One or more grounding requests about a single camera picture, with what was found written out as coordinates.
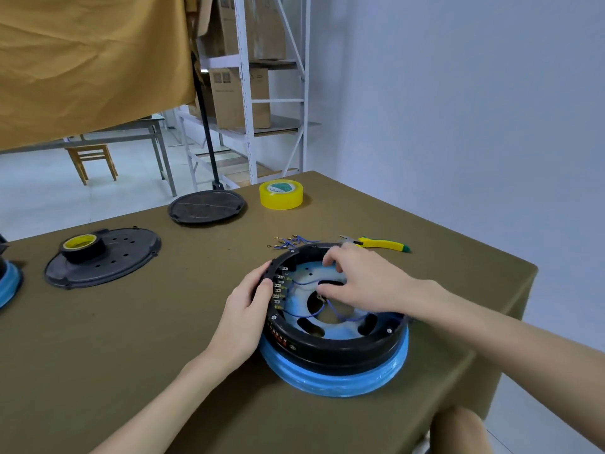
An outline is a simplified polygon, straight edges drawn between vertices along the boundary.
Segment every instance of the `person's right hand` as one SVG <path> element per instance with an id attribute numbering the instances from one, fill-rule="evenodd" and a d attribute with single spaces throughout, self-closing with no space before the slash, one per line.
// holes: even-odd
<path id="1" fill-rule="evenodd" d="M 418 280 L 393 266 L 378 253 L 352 243 L 334 246 L 324 256 L 323 265 L 336 262 L 337 271 L 344 272 L 347 283 L 337 286 L 329 283 L 317 287 L 325 298 L 370 312 L 399 312 L 414 315 L 422 292 L 428 290 L 430 280 Z"/>

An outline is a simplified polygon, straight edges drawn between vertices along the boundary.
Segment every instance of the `blue plastic rim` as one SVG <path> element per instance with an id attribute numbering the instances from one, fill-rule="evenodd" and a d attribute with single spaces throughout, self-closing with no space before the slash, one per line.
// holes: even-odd
<path id="1" fill-rule="evenodd" d="M 393 379 L 408 355 L 409 334 L 410 331 L 405 326 L 404 337 L 397 346 L 397 351 L 381 366 L 348 376 L 329 376 L 306 370 L 277 352 L 264 335 L 261 336 L 258 347 L 267 365 L 291 386 L 323 397 L 345 398 L 373 392 Z"/>
<path id="2" fill-rule="evenodd" d="M 21 282 L 19 269 L 10 261 L 5 261 L 6 272 L 0 279 L 0 307 L 8 303 L 17 292 Z"/>

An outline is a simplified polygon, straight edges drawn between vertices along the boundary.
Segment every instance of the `hand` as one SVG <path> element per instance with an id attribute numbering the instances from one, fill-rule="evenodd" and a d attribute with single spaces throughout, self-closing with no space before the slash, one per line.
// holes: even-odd
<path id="1" fill-rule="evenodd" d="M 329 283 L 317 287 L 317 292 L 348 305 L 370 312 L 399 312 L 414 316 L 423 294 L 437 285 L 431 280 L 418 280 L 393 266 L 378 253 L 350 242 L 334 246 L 324 256 L 324 266 L 337 264 L 347 283 Z"/>
<path id="2" fill-rule="evenodd" d="M 270 263 L 271 261 L 267 261 L 257 267 L 233 289 L 225 303 L 216 332 L 204 352 L 224 363 L 229 373 L 252 355 L 261 338 L 268 302 L 273 295 L 273 282 L 263 280 L 256 289 L 252 302 L 250 298 Z"/>

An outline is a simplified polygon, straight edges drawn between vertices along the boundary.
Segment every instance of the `white shelving rack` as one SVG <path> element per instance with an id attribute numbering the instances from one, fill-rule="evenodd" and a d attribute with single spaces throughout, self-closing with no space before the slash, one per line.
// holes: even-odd
<path id="1" fill-rule="evenodd" d="M 266 182 L 276 178 L 286 177 L 288 175 L 297 174 L 306 170 L 307 163 L 307 132 L 309 126 L 319 125 L 308 121 L 308 58 L 309 58 L 309 37 L 310 37 L 310 15 L 311 15 L 311 0 L 301 0 L 301 19 L 300 19 L 300 42 L 297 41 L 292 34 L 290 23 L 285 16 L 284 6 L 281 0 L 274 0 L 277 6 L 279 16 L 284 25 L 286 41 L 290 44 L 291 50 L 294 53 L 293 60 L 258 60 L 253 61 L 253 66 L 268 68 L 269 70 L 284 70 L 297 69 L 300 77 L 300 98 L 268 98 L 268 99 L 252 99 L 250 90 L 250 67 L 251 62 L 248 55 L 248 42 L 246 37 L 246 16 L 245 16 L 245 1 L 233 0 L 235 8 L 235 25 L 237 29 L 237 40 L 239 54 L 226 55 L 223 57 L 200 57 L 201 68 L 238 68 L 239 77 L 241 79 L 242 97 L 244 103 L 244 122 L 245 127 L 240 130 L 225 130 L 218 129 L 216 122 L 210 120 L 210 129 L 219 133 L 220 147 L 214 151 L 216 155 L 234 152 L 231 148 L 223 145 L 223 136 L 233 138 L 243 142 L 245 153 L 239 153 L 241 157 L 247 159 L 248 177 L 243 178 L 242 172 L 238 175 L 223 173 L 222 166 L 230 166 L 233 161 L 224 160 L 217 161 L 219 167 L 219 178 L 223 184 L 231 189 L 247 186 L 248 184 L 256 184 Z M 199 50 L 203 51 L 201 42 Z M 271 128 L 269 129 L 254 129 L 252 121 L 252 106 L 255 103 L 278 103 L 278 102 L 295 102 L 300 106 L 299 119 L 288 118 L 284 116 L 271 115 Z M 188 120 L 195 124 L 201 125 L 201 122 L 190 115 L 188 112 L 177 112 L 180 130 L 185 133 L 184 121 Z M 257 143 L 259 137 L 271 136 L 276 134 L 293 134 L 295 142 L 291 148 L 290 156 L 280 170 L 272 170 L 258 161 Z M 187 137 L 183 137 L 183 143 L 187 152 L 187 160 L 189 161 L 189 169 L 193 180 L 195 190 L 198 190 L 200 182 L 195 177 L 197 168 L 201 165 L 209 173 L 212 174 L 212 168 L 209 164 L 209 156 L 207 154 L 199 155 L 191 152 Z M 294 156 L 298 153 L 298 166 L 291 167 Z"/>

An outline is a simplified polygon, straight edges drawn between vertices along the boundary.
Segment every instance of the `mustard fabric backdrop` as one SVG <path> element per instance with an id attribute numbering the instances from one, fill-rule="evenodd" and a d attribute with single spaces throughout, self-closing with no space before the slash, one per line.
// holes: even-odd
<path id="1" fill-rule="evenodd" d="M 0 150 L 193 99 L 183 0 L 0 0 Z"/>

